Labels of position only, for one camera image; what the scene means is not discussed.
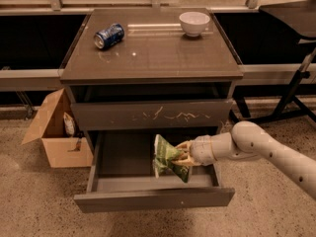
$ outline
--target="cabinet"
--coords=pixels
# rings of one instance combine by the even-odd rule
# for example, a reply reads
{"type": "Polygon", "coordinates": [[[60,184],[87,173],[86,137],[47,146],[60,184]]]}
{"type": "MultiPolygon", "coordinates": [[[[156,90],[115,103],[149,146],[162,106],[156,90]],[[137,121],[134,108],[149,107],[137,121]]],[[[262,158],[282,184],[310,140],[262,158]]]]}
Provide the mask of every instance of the cabinet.
{"type": "MultiPolygon", "coordinates": [[[[152,170],[153,141],[172,144],[215,134],[226,122],[235,81],[242,78],[216,25],[184,35],[190,9],[95,10],[61,76],[72,112],[94,149],[84,212],[227,205],[214,166],[194,168],[183,184],[152,170]],[[94,33],[120,23],[123,41],[99,50],[94,33]]],[[[205,9],[191,9],[208,14],[205,9]]]]}

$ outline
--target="tabletop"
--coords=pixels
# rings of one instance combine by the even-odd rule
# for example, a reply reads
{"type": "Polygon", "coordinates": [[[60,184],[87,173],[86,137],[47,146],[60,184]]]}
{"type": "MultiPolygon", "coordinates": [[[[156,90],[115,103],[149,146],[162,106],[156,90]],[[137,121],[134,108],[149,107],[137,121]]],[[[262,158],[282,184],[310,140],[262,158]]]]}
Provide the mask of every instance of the tabletop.
{"type": "Polygon", "coordinates": [[[206,9],[113,8],[91,15],[61,75],[66,84],[225,81],[240,71],[215,23],[197,38],[183,32],[179,16],[206,9]],[[119,23],[124,38],[110,49],[94,44],[94,34],[119,23]]]}
{"type": "Polygon", "coordinates": [[[262,5],[259,11],[283,21],[304,40],[316,40],[316,0],[262,5]]]}

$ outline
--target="floor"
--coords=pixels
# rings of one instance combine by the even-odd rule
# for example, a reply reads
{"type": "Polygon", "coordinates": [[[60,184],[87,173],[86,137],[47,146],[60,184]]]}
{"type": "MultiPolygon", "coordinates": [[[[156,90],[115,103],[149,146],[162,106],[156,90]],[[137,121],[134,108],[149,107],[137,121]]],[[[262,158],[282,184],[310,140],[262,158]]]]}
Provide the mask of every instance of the floor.
{"type": "MultiPolygon", "coordinates": [[[[274,103],[249,101],[261,115],[274,103]]],[[[314,99],[308,105],[316,110],[314,99]]],[[[0,236],[315,236],[316,201],[268,161],[216,163],[235,195],[226,207],[84,214],[89,168],[51,169],[39,141],[21,145],[31,123],[21,108],[0,109],[0,236]]],[[[229,130],[230,121],[223,127],[229,130]]],[[[316,160],[316,123],[263,124],[272,137],[316,160]]]]}

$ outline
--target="can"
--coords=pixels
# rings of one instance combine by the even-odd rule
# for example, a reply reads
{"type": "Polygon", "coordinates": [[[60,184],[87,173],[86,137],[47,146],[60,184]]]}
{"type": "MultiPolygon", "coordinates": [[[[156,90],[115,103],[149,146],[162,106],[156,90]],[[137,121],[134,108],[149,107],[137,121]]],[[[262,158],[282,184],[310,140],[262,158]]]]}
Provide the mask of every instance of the can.
{"type": "Polygon", "coordinates": [[[95,45],[99,49],[108,49],[112,45],[120,42],[124,37],[124,29],[120,24],[112,24],[109,28],[95,33],[95,45]]]}

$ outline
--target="drawer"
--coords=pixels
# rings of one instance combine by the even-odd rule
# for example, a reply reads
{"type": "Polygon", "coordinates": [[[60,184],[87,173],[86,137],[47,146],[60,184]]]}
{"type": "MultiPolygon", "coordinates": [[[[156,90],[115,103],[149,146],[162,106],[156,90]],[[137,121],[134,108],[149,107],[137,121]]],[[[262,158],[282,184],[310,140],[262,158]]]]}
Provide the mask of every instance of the drawer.
{"type": "Polygon", "coordinates": [[[232,100],[185,100],[72,104],[82,130],[221,126],[232,100]]]}
{"type": "Polygon", "coordinates": [[[226,206],[234,189],[222,188],[214,167],[194,167],[185,184],[153,173],[155,134],[99,132],[87,192],[76,195],[83,212],[226,206]]]}

